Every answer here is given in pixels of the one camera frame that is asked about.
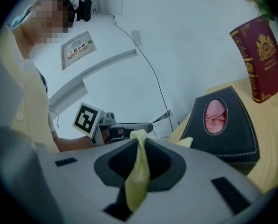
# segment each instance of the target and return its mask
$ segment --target person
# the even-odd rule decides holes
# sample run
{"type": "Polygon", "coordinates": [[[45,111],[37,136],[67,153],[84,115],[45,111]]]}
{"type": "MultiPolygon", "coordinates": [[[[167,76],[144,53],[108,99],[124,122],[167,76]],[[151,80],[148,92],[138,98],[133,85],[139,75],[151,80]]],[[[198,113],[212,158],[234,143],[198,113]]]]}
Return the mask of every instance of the person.
{"type": "Polygon", "coordinates": [[[68,32],[74,17],[70,0],[38,0],[0,32],[0,62],[23,92],[11,129],[45,144],[52,153],[93,147],[87,136],[74,140],[58,137],[49,109],[47,82],[29,58],[36,45],[68,32]]]}

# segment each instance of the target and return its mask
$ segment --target wooden table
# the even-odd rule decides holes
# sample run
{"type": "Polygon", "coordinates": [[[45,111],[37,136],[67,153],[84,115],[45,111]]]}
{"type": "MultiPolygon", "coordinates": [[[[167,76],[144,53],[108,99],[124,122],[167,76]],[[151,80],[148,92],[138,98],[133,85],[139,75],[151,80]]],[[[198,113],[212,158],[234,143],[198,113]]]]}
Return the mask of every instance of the wooden table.
{"type": "MultiPolygon", "coordinates": [[[[206,94],[229,85],[235,89],[244,103],[252,120],[259,145],[260,160],[247,177],[265,193],[278,186],[278,93],[258,104],[252,100],[249,79],[245,79],[210,88],[206,94]]],[[[176,143],[180,140],[190,115],[168,137],[168,142],[176,143]]]]}

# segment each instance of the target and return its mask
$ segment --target yellow shirt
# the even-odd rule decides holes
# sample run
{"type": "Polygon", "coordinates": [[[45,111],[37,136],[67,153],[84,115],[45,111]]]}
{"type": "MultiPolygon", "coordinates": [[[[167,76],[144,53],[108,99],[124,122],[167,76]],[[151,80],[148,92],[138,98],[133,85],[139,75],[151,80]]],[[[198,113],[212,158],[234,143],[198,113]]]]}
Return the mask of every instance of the yellow shirt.
{"type": "Polygon", "coordinates": [[[13,116],[11,129],[26,134],[33,142],[45,144],[51,153],[59,152],[51,135],[54,127],[40,73],[30,59],[23,59],[8,26],[0,31],[0,61],[24,94],[13,116]]]}

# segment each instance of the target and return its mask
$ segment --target black tissue box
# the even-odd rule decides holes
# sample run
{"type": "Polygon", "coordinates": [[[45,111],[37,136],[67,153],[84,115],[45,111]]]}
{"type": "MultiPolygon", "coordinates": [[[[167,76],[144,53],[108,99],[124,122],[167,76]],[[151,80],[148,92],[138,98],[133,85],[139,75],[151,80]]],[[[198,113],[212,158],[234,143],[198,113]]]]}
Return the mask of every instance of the black tissue box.
{"type": "Polygon", "coordinates": [[[186,137],[193,138],[191,148],[211,153],[244,174],[249,173],[260,158],[252,121],[232,86],[196,98],[181,139],[186,137]],[[205,122],[207,107],[214,99],[219,100],[226,111],[225,126],[219,133],[210,133],[205,122]]]}

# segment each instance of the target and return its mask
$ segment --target yellow fabric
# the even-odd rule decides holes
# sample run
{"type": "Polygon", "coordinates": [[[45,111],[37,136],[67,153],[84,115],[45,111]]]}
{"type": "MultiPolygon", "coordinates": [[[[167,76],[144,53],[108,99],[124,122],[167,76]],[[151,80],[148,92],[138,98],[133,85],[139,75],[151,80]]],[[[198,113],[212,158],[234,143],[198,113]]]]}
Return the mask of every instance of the yellow fabric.
{"type": "Polygon", "coordinates": [[[144,201],[150,182],[150,171],[145,151],[145,130],[132,131],[130,138],[139,141],[135,165],[125,181],[125,194],[128,208],[135,211],[144,201]]]}
{"type": "Polygon", "coordinates": [[[51,153],[57,153],[59,150],[48,122],[49,99],[40,73],[29,59],[24,60],[20,53],[17,54],[16,46],[11,29],[3,27],[0,31],[0,61],[24,92],[11,129],[26,134],[36,143],[45,144],[51,153]]]}
{"type": "Polygon", "coordinates": [[[183,147],[191,147],[192,142],[193,142],[193,138],[187,137],[183,140],[178,141],[176,144],[183,146],[183,147]]]}

